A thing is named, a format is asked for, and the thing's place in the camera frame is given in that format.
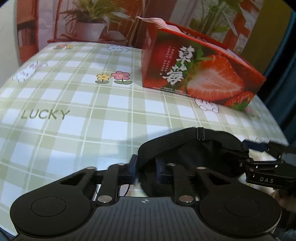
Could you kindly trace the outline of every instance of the crosshair logo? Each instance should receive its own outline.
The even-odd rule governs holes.
[[[143,200],[141,200],[141,202],[142,203],[148,203],[148,202],[150,202],[148,199],[143,199]]]

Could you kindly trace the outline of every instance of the table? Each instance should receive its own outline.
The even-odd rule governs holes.
[[[204,111],[194,98],[143,88],[140,49],[53,43],[20,70],[34,61],[47,66],[0,89],[0,227],[12,234],[9,209],[22,194],[88,166],[129,162],[141,144],[172,131],[202,126],[287,144],[258,97],[249,105],[254,116]],[[136,184],[129,195],[145,194]]]

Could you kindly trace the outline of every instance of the black strap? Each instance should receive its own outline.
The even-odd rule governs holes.
[[[279,144],[276,142],[254,142],[250,140],[244,140],[242,142],[246,144],[249,149],[260,151],[260,152],[267,152],[269,155],[273,156],[276,159],[280,159],[283,153],[292,153],[296,154],[296,147],[293,146],[285,146],[283,144]]]
[[[181,146],[192,139],[200,141],[214,140],[221,143],[225,149],[243,152],[249,151],[245,144],[242,144],[238,138],[228,132],[214,131],[203,127],[189,127],[158,137],[141,145],[138,150],[137,169],[139,170],[157,155]]]

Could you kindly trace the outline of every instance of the cartoon bunny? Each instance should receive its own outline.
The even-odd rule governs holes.
[[[195,103],[202,109],[202,110],[212,110],[213,112],[218,113],[219,112],[219,107],[212,102],[205,101],[205,100],[200,100],[200,99],[195,99]]]
[[[115,51],[121,51],[121,52],[127,52],[128,49],[125,46],[115,45],[115,44],[108,44],[108,50],[111,52]]]
[[[39,64],[38,61],[33,62],[30,65],[28,65],[26,69],[21,70],[15,76],[13,76],[12,79],[22,83],[28,78],[32,77],[32,75],[36,72],[36,70],[39,70],[42,67],[46,67],[46,66],[47,64]]]

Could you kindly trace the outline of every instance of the metal screw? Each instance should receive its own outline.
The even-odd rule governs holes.
[[[180,200],[181,202],[186,202],[186,203],[188,203],[188,202],[192,202],[192,201],[194,200],[194,198],[193,198],[192,196],[183,195],[183,196],[179,197],[179,200]]]
[[[108,195],[102,195],[98,197],[98,201],[102,203],[108,203],[112,201],[112,198]]]

